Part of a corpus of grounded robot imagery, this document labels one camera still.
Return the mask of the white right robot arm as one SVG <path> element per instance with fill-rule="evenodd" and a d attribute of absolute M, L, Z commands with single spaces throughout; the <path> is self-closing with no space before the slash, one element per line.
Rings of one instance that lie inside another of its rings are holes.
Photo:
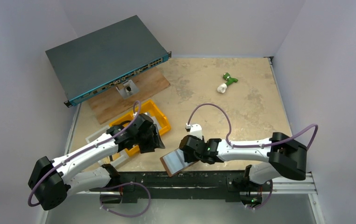
<path fill-rule="evenodd" d="M 204 141 L 187 135 L 181 140 L 179 149 L 188 163 L 259 161 L 257 165 L 246 167 L 248 180 L 256 184 L 280 176 L 296 181 L 306 179 L 307 147 L 280 132 L 274 132 L 272 137 L 263 140 L 232 142 L 222 139 Z"/>

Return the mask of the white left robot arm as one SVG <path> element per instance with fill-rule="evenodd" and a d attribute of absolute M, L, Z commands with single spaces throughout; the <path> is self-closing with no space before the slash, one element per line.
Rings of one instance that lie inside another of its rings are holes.
<path fill-rule="evenodd" d="M 120 175 L 111 164 L 92 171 L 85 169 L 134 146 L 138 146 L 142 154 L 165 148 L 157 125 L 145 113 L 111 126 L 96 140 L 72 153 L 52 160 L 46 156 L 38 159 L 28 181 L 31 189 L 28 205 L 51 210 L 78 192 L 111 187 L 114 183 L 119 185 Z"/>

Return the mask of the brown leather card holder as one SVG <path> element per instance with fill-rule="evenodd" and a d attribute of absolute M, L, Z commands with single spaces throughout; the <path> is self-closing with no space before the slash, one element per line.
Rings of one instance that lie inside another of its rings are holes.
<path fill-rule="evenodd" d="M 160 161 L 169 177 L 173 177 L 196 162 L 185 162 L 184 152 L 177 148 L 162 156 Z"/>

